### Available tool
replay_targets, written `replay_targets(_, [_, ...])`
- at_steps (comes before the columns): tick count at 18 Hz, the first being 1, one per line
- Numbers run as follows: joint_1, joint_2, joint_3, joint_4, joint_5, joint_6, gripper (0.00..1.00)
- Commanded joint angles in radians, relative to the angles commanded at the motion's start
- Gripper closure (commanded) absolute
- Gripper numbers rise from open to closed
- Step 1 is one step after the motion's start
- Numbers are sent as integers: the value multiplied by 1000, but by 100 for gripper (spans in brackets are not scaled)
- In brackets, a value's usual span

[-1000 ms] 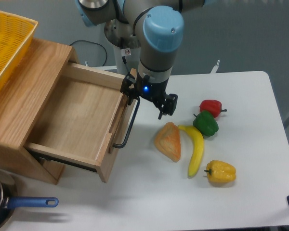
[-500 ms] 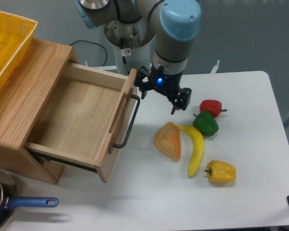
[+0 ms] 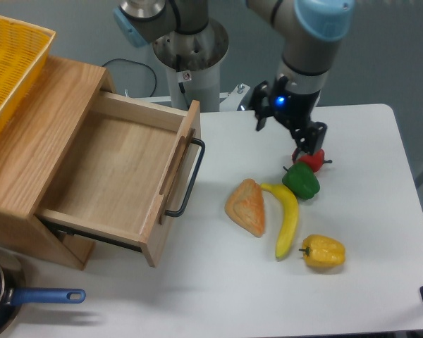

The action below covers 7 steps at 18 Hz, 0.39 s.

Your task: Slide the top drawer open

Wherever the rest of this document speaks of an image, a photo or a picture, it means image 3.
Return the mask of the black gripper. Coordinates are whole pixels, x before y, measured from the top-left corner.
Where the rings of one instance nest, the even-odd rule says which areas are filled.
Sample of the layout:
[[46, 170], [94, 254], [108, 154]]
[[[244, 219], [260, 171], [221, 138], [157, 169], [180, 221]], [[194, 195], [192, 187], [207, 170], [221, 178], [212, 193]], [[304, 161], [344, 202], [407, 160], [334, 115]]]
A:
[[257, 119], [256, 131], [264, 128], [268, 118], [275, 118], [295, 138], [296, 158], [300, 153], [315, 155], [321, 149], [327, 131], [327, 124], [311, 120], [320, 91], [299, 94], [296, 88], [288, 88], [292, 83], [286, 75], [281, 75], [273, 88], [267, 81], [254, 88], [250, 108]]

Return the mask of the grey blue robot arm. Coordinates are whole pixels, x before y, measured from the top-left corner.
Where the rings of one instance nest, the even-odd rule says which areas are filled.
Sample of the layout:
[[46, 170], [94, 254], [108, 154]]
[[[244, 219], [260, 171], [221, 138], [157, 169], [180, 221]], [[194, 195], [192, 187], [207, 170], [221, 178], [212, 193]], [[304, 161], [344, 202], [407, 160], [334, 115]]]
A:
[[[333, 60], [348, 33], [353, 1], [247, 1], [246, 6], [285, 42], [273, 82], [262, 82], [246, 105], [257, 128], [275, 118], [295, 140], [297, 150], [313, 155], [322, 147], [327, 126], [314, 122]], [[228, 53], [225, 28], [209, 16], [206, 1], [122, 1], [113, 11], [126, 39], [151, 45], [164, 65], [176, 108], [201, 101], [219, 108], [219, 71]]]

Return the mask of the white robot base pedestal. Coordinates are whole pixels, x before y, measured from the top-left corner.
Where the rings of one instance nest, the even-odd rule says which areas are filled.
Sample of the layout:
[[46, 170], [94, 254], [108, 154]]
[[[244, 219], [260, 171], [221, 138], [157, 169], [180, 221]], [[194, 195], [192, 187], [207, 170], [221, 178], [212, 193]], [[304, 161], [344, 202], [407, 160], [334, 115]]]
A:
[[219, 111], [221, 64], [228, 46], [226, 29], [213, 18], [197, 34], [171, 32], [152, 43], [165, 67], [172, 107], [189, 109], [196, 100], [202, 112]]

